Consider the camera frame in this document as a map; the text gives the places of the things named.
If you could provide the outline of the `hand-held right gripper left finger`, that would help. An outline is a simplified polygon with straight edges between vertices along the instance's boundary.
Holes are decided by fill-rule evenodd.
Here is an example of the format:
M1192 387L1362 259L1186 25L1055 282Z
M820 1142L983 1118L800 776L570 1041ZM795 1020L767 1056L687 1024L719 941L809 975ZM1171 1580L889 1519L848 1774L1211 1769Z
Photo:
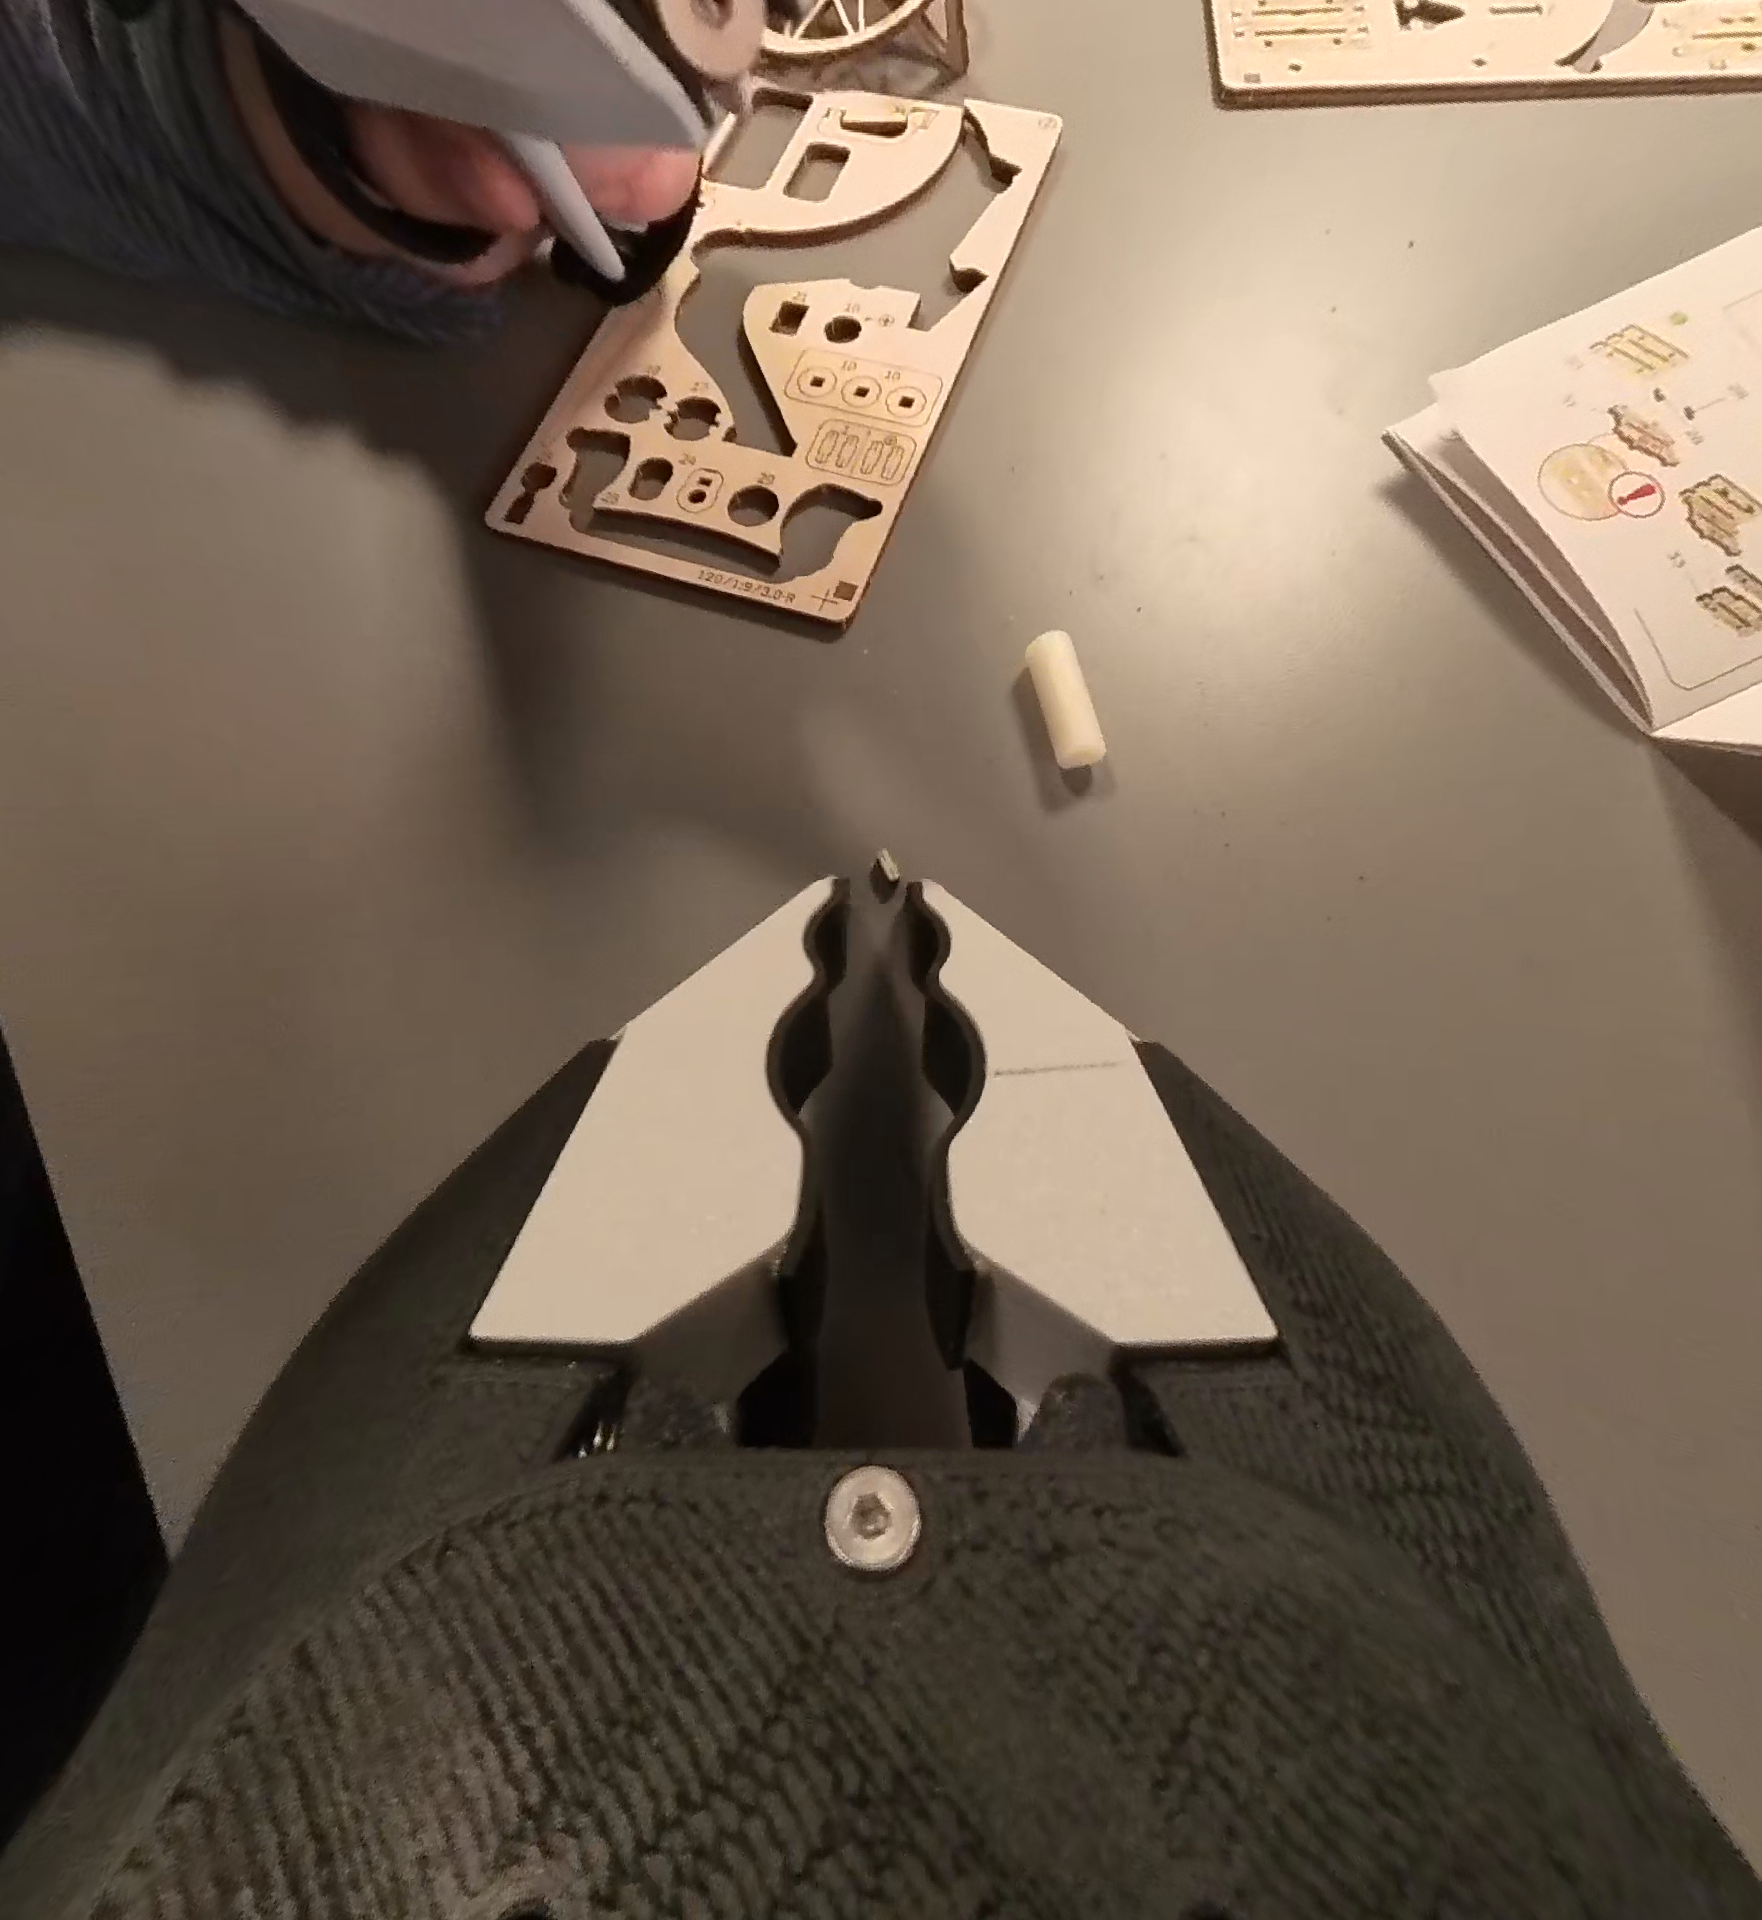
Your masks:
M619 1028L466 1339L734 1405L810 1339L852 886L820 878Z

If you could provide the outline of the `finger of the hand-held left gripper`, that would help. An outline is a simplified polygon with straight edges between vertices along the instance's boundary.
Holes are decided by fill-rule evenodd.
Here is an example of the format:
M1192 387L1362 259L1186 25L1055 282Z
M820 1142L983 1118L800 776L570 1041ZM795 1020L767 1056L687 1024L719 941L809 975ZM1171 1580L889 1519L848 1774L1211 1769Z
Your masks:
M650 1L244 1L301 73L368 104L558 147L703 146L705 79Z

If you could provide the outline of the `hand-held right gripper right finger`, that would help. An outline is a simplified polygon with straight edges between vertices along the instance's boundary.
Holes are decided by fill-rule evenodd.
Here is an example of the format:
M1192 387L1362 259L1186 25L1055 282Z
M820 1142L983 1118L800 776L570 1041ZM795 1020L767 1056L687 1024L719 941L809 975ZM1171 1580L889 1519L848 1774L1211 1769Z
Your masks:
M975 1428L1030 1428L1068 1379L1249 1357L1279 1326L1133 1033L964 900L908 889L927 1303Z

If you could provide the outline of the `partly built wooden model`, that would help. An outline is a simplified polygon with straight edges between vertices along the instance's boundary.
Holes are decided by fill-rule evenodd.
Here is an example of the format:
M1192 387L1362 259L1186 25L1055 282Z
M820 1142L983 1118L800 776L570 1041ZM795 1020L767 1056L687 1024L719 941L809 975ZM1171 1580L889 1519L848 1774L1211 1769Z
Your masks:
M660 1L672 44L709 79L919 61L970 69L961 1Z

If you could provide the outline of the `person's left forearm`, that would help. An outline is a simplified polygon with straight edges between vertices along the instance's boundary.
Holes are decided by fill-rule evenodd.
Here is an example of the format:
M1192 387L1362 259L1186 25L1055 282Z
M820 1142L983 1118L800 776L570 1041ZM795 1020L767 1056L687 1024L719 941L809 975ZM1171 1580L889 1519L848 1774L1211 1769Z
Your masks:
M215 3L0 1L0 245L424 347L504 311L299 223L232 104Z

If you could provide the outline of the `punched-out wooden parts sheet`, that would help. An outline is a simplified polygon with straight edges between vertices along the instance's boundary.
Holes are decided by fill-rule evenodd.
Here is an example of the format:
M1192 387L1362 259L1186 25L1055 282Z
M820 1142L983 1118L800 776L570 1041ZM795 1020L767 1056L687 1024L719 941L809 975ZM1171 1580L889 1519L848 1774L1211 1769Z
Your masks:
M954 399L1058 154L1061 114L837 89L750 87L796 109L768 180L703 180L683 247L594 333L484 514L491 533L680 589L845 629ZM744 299L756 449L680 319L724 251L892 225L977 147L994 194L945 263L956 304L852 278L773 276Z

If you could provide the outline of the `long wooden parts sheet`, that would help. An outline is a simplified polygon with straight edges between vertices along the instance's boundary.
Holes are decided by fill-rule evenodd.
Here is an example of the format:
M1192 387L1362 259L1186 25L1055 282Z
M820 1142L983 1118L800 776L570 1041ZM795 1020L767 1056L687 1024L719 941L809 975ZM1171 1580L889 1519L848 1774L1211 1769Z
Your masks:
M1208 1L1228 104L1762 89L1762 1Z

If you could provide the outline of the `person's left hand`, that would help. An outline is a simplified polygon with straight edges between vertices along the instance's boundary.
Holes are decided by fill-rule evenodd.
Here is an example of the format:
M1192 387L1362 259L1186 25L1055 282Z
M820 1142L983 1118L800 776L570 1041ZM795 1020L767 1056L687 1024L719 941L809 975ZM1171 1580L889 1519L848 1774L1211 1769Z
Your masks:
M512 278L543 247L548 231L532 180L493 133L379 106L349 109L349 133L371 199L440 228L474 230L487 247L466 263L432 260L347 217L343 250L482 290ZM570 147L563 156L591 209L624 228L673 215L702 183L702 160L692 152Z

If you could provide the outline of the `white wax stick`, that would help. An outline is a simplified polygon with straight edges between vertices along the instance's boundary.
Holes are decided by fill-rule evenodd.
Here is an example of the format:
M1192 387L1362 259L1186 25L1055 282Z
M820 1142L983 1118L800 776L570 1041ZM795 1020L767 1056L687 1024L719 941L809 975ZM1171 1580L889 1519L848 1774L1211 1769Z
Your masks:
M1078 774L1104 764L1110 746L1073 637L1065 629L1040 634L1024 649L1023 668L1056 767Z

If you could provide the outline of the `instruction booklet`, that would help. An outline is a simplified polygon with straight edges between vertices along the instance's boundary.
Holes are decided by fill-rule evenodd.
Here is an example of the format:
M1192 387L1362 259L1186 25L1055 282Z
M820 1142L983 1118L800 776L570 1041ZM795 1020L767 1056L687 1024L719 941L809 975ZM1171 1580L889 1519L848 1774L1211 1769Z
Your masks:
M1385 444L1638 729L1762 758L1762 228L1429 395Z

